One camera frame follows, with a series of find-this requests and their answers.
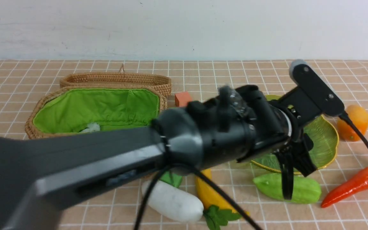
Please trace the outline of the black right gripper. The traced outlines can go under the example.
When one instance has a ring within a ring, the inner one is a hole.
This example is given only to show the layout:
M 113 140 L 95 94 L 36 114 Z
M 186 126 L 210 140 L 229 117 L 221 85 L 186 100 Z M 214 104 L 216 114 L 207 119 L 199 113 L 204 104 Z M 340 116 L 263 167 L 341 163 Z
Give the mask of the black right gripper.
M 301 87 L 295 87 L 279 99 L 269 101 L 270 150 L 277 150 L 275 156 L 280 165 L 285 200 L 292 199 L 294 168 L 304 177 L 317 170 L 309 154 L 314 143 L 304 128 L 322 113 L 318 100 L 314 100 Z

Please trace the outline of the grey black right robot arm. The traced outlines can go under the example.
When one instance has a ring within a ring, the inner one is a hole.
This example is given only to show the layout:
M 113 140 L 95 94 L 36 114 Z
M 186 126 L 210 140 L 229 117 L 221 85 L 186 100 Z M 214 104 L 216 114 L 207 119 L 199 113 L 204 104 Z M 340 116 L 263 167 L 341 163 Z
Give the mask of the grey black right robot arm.
M 0 230 L 53 230 L 62 212 L 158 171 L 201 170 L 275 153 L 283 198 L 293 170 L 317 168 L 303 128 L 325 112 L 320 94 L 295 87 L 267 101 L 255 85 L 228 86 L 205 102 L 168 109 L 145 127 L 39 140 L 0 137 Z

